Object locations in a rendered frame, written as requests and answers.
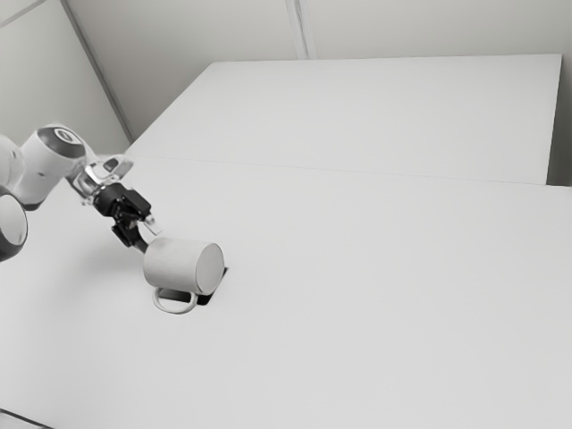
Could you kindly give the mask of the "white ceramic mug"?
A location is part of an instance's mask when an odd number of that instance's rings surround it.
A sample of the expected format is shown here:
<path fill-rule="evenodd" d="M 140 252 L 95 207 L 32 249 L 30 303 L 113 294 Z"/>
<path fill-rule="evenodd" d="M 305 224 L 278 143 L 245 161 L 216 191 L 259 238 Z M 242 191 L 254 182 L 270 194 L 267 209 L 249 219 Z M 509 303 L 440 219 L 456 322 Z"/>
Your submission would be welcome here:
<path fill-rule="evenodd" d="M 144 253 L 143 273 L 153 288 L 153 303 L 173 315 L 190 312 L 198 304 L 198 297 L 212 295 L 224 276 L 222 249 L 215 243 L 196 240 L 156 238 Z M 170 310 L 160 302 L 162 291 L 184 292 L 190 295 L 189 304 Z"/>

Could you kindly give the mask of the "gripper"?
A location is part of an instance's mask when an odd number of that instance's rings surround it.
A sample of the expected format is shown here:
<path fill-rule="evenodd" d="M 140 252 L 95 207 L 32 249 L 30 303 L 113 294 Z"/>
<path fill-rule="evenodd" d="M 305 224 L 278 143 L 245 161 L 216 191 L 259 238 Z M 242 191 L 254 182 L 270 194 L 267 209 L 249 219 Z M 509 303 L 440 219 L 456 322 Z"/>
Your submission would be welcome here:
<path fill-rule="evenodd" d="M 151 214 L 151 205 L 135 189 L 127 189 L 120 182 L 103 188 L 93 201 L 94 208 L 104 217 L 115 220 L 112 231 L 127 248 L 135 248 L 145 254 L 147 242 L 139 231 L 139 222 L 154 236 L 162 233 L 162 227 Z"/>

